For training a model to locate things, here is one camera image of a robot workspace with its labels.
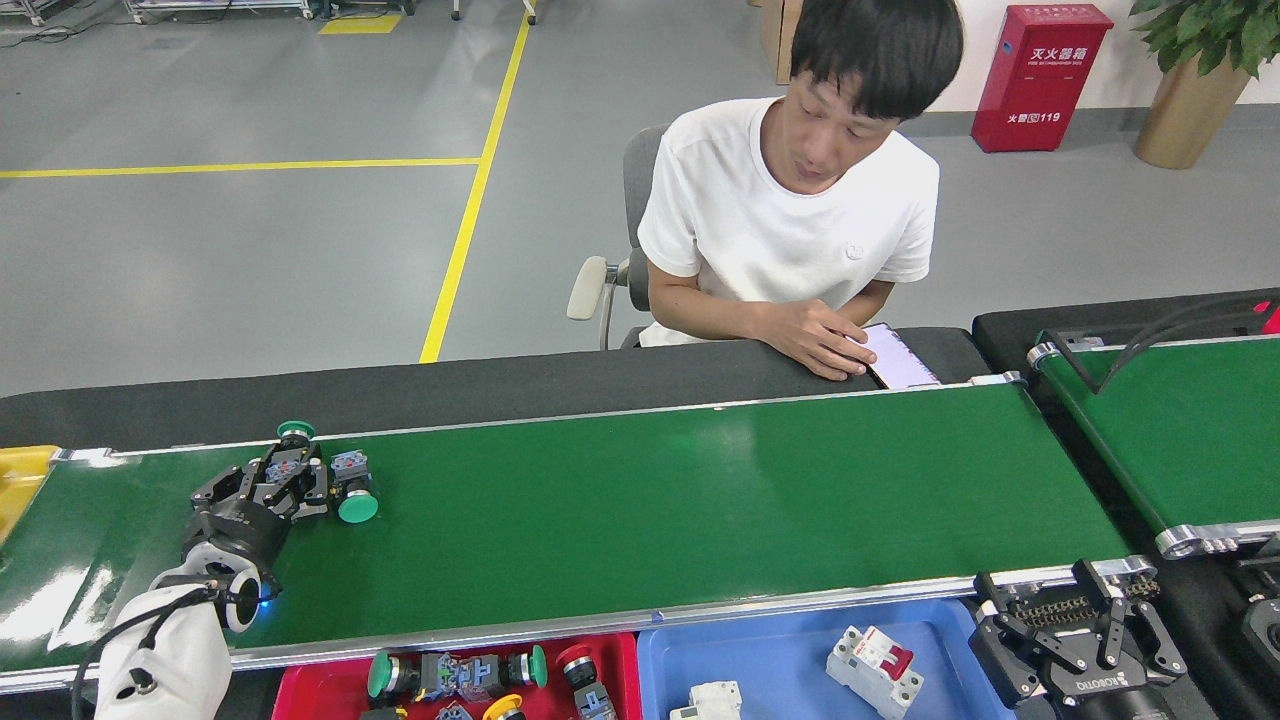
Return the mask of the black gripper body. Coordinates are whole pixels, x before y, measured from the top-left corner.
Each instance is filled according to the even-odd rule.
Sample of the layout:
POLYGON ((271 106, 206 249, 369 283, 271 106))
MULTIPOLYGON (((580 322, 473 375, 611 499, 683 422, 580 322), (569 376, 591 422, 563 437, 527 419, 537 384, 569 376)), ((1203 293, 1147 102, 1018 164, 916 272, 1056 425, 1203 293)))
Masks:
POLYGON ((1174 719, 1169 702, 1157 692, 1176 676, 1152 673, 1146 666, 1074 674, 1060 665, 1039 673, 1042 687, 1057 719, 1174 719))
POLYGON ((251 564, 259 571, 270 571, 289 529, 289 521, 269 509, 233 509, 225 516, 200 510, 187 527, 183 561, 189 568, 212 562, 243 569, 251 564))

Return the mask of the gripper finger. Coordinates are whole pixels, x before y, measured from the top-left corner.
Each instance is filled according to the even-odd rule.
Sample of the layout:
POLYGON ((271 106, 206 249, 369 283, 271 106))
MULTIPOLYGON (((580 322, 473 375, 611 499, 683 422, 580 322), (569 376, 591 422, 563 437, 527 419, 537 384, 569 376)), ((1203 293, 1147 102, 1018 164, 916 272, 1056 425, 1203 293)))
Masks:
POLYGON ((1174 682, 1185 676, 1187 661, 1149 601, 1120 582, 1106 579, 1084 559, 1071 569, 1076 587, 1096 611, 1097 647, 1087 655, 1089 670, 1117 675, 1123 661, 1130 661, 1140 669, 1126 673, 1129 682, 1174 682))
POLYGON ((266 507, 266 496, 259 491, 264 479, 261 461, 232 465, 198 487, 189 497, 195 511, 212 511, 219 503, 232 502, 233 509, 247 509, 251 503, 266 507))
POLYGON ((330 511, 330 475, 320 459, 283 460, 265 468, 264 506, 287 521, 330 511))
POLYGON ((969 644, 1005 706, 1016 707, 1043 688, 1050 678, 1046 664, 1057 664, 1073 674, 1089 667, 1062 641, 1015 618, 991 574, 978 574, 974 589, 980 611, 969 644))

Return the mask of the person's right hand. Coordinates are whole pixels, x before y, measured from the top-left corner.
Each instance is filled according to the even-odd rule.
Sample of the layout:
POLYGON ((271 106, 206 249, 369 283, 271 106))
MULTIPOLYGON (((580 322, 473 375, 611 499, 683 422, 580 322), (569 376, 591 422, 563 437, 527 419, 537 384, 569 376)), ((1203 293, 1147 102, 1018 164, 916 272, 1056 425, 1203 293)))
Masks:
POLYGON ((867 332, 819 300, 764 304, 753 337, 827 380, 865 374, 878 360, 867 332))

